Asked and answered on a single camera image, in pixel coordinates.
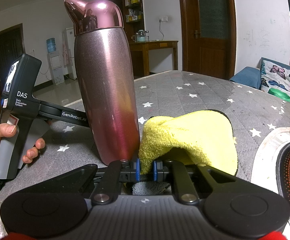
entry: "thermos body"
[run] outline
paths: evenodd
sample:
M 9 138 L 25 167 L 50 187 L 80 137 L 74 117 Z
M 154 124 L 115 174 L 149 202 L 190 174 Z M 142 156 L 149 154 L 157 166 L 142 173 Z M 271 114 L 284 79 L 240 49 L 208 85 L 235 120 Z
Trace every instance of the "thermos body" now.
M 108 165 L 114 160 L 131 159 L 139 149 L 140 136 L 131 55 L 123 28 L 77 35 L 75 62 L 85 111 L 102 161 Z

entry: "gray tablecloth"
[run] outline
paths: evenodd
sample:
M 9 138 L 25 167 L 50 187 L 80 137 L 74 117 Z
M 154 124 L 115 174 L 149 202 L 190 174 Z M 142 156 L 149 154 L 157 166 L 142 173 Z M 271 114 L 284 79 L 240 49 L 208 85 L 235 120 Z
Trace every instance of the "gray tablecloth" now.
M 290 103 L 226 80 L 183 71 L 167 71 L 137 79 L 134 84 L 140 119 L 158 115 L 177 117 L 205 109 L 225 113 L 232 124 L 237 142 L 237 176 L 248 181 L 251 179 L 256 151 L 271 132 L 268 125 L 290 127 Z M 84 110 L 81 100 L 68 107 Z M 73 131 L 63 131 L 67 126 L 73 127 Z M 143 126 L 139 122 L 141 136 Z M 260 133 L 250 132 L 253 129 Z M 5 184 L 0 192 L 0 204 L 13 192 L 87 163 L 104 166 L 98 158 L 89 128 L 57 121 L 51 125 L 44 139 L 45 152 L 31 165 L 25 165 L 14 180 Z M 68 149 L 58 151 L 64 146 Z M 0 235 L 3 234 L 0 221 Z

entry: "table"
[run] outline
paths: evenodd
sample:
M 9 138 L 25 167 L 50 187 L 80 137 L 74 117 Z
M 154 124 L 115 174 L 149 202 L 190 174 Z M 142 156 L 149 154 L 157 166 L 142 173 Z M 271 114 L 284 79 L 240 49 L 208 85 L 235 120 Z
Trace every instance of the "table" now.
M 129 49 L 132 55 L 134 75 L 149 75 L 149 50 L 173 48 L 173 70 L 178 70 L 178 41 L 145 41 L 145 42 L 129 42 Z M 142 52 L 142 60 L 140 55 L 133 53 L 134 51 Z
M 237 177 L 251 180 L 256 151 L 272 131 L 268 124 L 290 127 L 290 103 L 280 98 L 227 80 L 183 71 L 166 71 L 134 81 L 138 118 L 151 116 L 177 117 L 198 110 L 215 109 L 229 118 L 236 137 L 238 155 Z M 153 103 L 144 107 L 144 103 Z M 281 107 L 284 113 L 279 114 Z M 84 110 L 81 100 L 67 107 Z M 140 136 L 145 123 L 139 122 Z M 64 132 L 66 126 L 73 131 Z M 260 131 L 260 137 L 250 130 Z M 44 180 L 66 173 L 88 163 L 104 164 L 89 128 L 62 121 L 53 122 L 44 136 L 46 150 L 31 165 L 25 165 L 17 177 L 5 184 L 0 192 L 0 205 L 10 194 Z M 57 151 L 68 145 L 66 151 Z M 0 220 L 0 236 L 5 233 Z

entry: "green plastic object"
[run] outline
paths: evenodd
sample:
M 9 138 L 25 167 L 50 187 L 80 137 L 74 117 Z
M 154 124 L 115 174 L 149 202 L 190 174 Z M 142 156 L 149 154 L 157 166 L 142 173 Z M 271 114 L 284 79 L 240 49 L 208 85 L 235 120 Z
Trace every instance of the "green plastic object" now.
M 287 95 L 286 93 L 282 92 L 281 90 L 279 89 L 275 89 L 275 88 L 270 88 L 268 90 L 268 93 L 273 95 L 273 96 L 276 96 L 284 101 L 287 101 L 287 102 L 290 102 L 290 96 Z

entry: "dark door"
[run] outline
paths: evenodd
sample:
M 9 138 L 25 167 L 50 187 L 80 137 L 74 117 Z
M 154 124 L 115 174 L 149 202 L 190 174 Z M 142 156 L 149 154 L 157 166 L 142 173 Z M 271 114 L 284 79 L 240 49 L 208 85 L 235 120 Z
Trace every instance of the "dark door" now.
M 11 63 L 24 52 L 22 24 L 0 32 L 0 94 Z
M 181 0 L 184 70 L 222 79 L 234 75 L 236 16 L 231 1 Z

